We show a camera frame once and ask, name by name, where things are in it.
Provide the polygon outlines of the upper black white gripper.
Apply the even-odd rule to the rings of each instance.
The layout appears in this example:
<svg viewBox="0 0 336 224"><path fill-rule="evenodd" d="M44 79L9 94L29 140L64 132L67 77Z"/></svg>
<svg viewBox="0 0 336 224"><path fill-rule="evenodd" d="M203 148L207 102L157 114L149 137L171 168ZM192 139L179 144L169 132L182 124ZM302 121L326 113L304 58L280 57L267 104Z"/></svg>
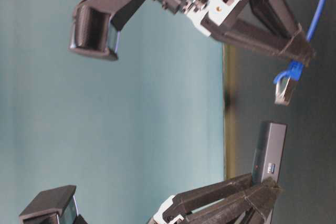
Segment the upper black white gripper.
<svg viewBox="0 0 336 224"><path fill-rule="evenodd" d="M271 33L238 19L220 25L242 0L159 0L173 14L181 12L205 36L233 46L308 65L316 56L286 0L250 0L252 13ZM209 29L201 21L210 18Z"/></svg>

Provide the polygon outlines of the lower black white gripper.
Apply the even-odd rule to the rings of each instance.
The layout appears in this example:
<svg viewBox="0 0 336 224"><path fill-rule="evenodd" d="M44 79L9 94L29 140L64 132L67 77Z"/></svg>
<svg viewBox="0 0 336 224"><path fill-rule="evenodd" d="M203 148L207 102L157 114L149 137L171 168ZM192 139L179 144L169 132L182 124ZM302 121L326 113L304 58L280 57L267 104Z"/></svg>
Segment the lower black white gripper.
<svg viewBox="0 0 336 224"><path fill-rule="evenodd" d="M147 223L231 223L243 213L246 215L242 223L265 223L282 188L272 178L257 185L251 184L252 174L247 173L171 195ZM187 216L192 210L221 199Z"/></svg>

